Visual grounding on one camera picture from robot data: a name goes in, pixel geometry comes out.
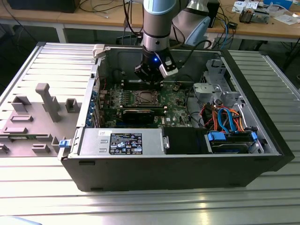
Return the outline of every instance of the blue release tab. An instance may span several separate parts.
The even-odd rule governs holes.
[[[71,139],[67,140],[61,140],[60,143],[58,144],[60,148],[69,148],[71,147]]]
[[[208,136],[208,140],[209,140],[209,141],[214,140],[214,138],[213,138],[213,136],[211,135],[211,133],[209,133],[207,136]]]
[[[251,133],[251,136],[252,136],[252,138],[253,138],[253,140],[254,140],[254,141],[256,141],[256,140],[257,140],[257,135],[256,135],[256,133],[255,133],[255,132],[252,132],[252,133]]]
[[[209,141],[212,141],[212,140],[215,140],[215,141],[226,141],[226,137],[225,137],[225,134],[222,133],[222,132],[210,132],[208,134],[208,140]]]

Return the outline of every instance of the red wire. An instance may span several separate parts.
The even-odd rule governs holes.
[[[105,88],[106,88],[106,78],[105,78],[105,84],[104,84],[104,88],[103,88],[103,90],[105,90]]]
[[[240,127],[239,127],[239,124],[238,124],[238,122],[236,121],[236,119],[233,119],[233,121],[235,122],[235,124],[236,124],[236,126],[237,126],[237,128],[238,128],[238,131],[240,131]]]
[[[212,118],[204,125],[205,127],[212,121]]]

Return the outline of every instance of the warning label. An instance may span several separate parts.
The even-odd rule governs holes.
[[[111,134],[109,153],[111,155],[141,155],[142,134]]]

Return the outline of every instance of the wooden table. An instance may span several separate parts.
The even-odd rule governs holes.
[[[93,0],[93,5],[99,3],[107,3],[109,0]],[[232,13],[232,5],[234,0],[222,0],[222,8],[230,21],[238,24],[236,30],[236,39],[252,39],[252,40],[268,40],[268,41],[286,41],[295,42],[300,37],[300,24],[286,25],[273,18],[268,24],[264,23],[240,23],[239,14]],[[104,10],[113,6],[121,5],[120,0],[116,0],[107,6],[99,6],[98,10]],[[84,12],[77,9],[75,13],[60,13],[60,12],[44,12],[31,10],[12,10],[6,4],[9,11],[16,17],[22,25],[28,26],[45,26],[54,27],[57,31],[60,42],[67,42],[65,35],[66,28],[74,29],[89,29],[89,30],[123,30],[124,13],[123,7],[117,7],[108,11],[109,18],[99,16],[98,13]],[[90,11],[91,6],[86,2],[82,6]],[[299,10],[300,7],[292,7],[291,10]],[[5,8],[0,4],[0,23],[2,24],[17,24]],[[132,26],[134,30],[139,31],[143,24],[142,6],[133,4],[133,20]],[[213,28],[207,30],[207,36],[210,40],[221,36],[224,29],[220,21],[216,21]]]

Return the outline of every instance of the yellow wire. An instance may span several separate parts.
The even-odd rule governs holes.
[[[242,129],[242,131],[245,131],[242,125],[242,119],[240,118],[240,128]]]

